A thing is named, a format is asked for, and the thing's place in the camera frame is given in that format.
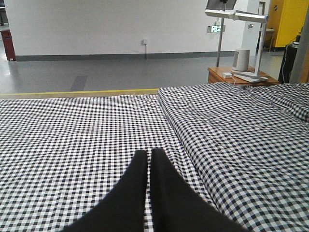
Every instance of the digital display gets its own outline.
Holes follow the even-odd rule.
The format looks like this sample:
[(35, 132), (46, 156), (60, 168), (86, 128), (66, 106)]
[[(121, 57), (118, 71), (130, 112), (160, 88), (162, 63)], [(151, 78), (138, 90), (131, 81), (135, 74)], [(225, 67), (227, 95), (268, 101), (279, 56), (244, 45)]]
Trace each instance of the digital display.
[(208, 30), (207, 30), (208, 33), (220, 32), (220, 31), (221, 31), (221, 26), (217, 26), (217, 25), (208, 26)]

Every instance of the checkered bedsheet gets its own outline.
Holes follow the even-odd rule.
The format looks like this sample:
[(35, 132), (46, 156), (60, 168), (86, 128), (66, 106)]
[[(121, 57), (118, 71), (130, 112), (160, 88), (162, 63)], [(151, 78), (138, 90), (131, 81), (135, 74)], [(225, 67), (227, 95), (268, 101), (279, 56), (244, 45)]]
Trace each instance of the checkered bedsheet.
[(61, 230), (104, 198), (136, 150), (155, 147), (211, 203), (156, 95), (0, 100), (0, 231)]
[(308, 84), (158, 95), (218, 211), (255, 232), (309, 231)]

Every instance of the cable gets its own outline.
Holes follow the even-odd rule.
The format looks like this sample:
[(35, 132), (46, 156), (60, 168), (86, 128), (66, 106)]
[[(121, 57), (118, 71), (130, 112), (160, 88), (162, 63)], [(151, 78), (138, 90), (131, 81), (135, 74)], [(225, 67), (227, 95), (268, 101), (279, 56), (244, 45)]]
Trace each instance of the cable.
[(287, 50), (288, 50), (288, 46), (289, 46), (289, 45), (291, 45), (291, 43), (285, 46), (285, 52), (284, 52), (285, 58), (284, 58), (284, 62), (283, 62), (282, 68), (281, 68), (282, 78), (283, 78), (283, 83), (284, 83), (284, 84), (285, 84), (285, 78), (284, 78), (283, 68), (284, 68), (285, 63), (286, 63), (286, 58), (287, 58), (287, 54), (286, 54), (286, 53), (287, 53)]

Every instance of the yellow cabinet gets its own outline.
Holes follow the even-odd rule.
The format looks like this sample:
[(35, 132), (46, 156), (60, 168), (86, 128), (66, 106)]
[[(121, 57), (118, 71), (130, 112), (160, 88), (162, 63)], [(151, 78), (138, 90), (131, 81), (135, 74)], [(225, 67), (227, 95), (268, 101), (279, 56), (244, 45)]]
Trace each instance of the yellow cabinet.
[(272, 0), (268, 28), (275, 29), (274, 47), (295, 41), (304, 26), (309, 0)]

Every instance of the black and white gingham fabric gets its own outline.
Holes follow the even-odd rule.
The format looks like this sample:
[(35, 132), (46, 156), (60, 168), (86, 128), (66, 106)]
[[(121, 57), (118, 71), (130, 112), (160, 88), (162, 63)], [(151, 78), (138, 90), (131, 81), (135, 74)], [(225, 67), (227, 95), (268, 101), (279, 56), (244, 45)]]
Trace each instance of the black and white gingham fabric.
[(309, 124), (309, 83), (258, 88), (243, 87), (256, 97)]
[(211, 203), (156, 95), (0, 100), (0, 231), (61, 230), (104, 198), (136, 150), (155, 147)]
[(255, 232), (309, 231), (307, 123), (258, 88), (215, 83), (158, 95), (218, 211)]

